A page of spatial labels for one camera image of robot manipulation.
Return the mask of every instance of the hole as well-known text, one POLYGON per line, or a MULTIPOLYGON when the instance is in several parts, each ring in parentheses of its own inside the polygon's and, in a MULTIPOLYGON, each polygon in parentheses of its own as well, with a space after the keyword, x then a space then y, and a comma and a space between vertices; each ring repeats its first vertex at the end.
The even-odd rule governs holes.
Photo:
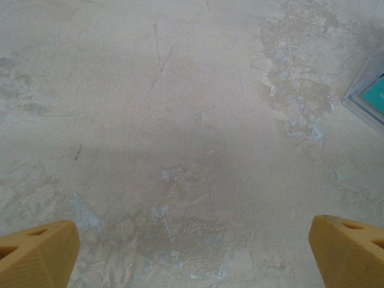
POLYGON ((349 229, 364 229, 364 227, 357 224, 352 224, 352 223, 342 222, 342 225, 346 226, 349 229))
POLYGON ((28 235, 29 236, 37 236, 37 235, 41 235, 43 234, 45 231, 47 231, 48 229, 43 229, 43 230, 39 230, 39 231, 35 231, 35 232, 31 232, 29 233, 28 235))
POLYGON ((384 249, 384 240, 372 240, 372 243, 384 249))
POLYGON ((10 246, 10 247, 0 246, 0 260, 7 257, 9 254, 11 254, 16 249, 17 249, 16 246, 10 246))

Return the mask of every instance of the yellow plastic part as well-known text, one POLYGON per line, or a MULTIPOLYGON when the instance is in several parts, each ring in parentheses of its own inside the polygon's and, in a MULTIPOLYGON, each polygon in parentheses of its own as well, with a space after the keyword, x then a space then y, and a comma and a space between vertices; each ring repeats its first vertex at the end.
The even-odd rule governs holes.
POLYGON ((80 249, 72 221, 57 221, 0 238, 0 287, 66 287, 80 249))
POLYGON ((317 215, 309 242, 326 288, 384 287, 383 228, 317 215))

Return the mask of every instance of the gray floor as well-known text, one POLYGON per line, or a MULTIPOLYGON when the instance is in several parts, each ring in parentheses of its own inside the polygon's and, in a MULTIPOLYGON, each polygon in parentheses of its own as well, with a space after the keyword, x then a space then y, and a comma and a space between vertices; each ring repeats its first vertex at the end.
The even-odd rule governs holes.
POLYGON ((0 3, 0 234, 75 220, 69 287, 323 287, 316 214, 383 225, 340 104, 384 2, 0 3))

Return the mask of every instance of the transparent plastic container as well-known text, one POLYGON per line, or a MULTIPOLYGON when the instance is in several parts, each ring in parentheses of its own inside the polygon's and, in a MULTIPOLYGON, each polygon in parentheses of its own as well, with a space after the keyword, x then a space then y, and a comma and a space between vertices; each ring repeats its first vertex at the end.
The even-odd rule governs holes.
POLYGON ((384 77, 384 47, 369 57, 341 102, 384 135, 384 114, 364 98, 365 93, 382 77, 384 77))

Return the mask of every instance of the concrete floor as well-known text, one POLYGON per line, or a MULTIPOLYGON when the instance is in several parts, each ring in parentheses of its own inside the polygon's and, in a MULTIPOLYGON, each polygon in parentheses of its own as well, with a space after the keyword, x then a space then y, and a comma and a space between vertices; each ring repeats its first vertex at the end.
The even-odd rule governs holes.
POLYGON ((381 0, 3 0, 0 234, 75 220, 69 287, 323 287, 316 214, 383 225, 340 104, 381 0))

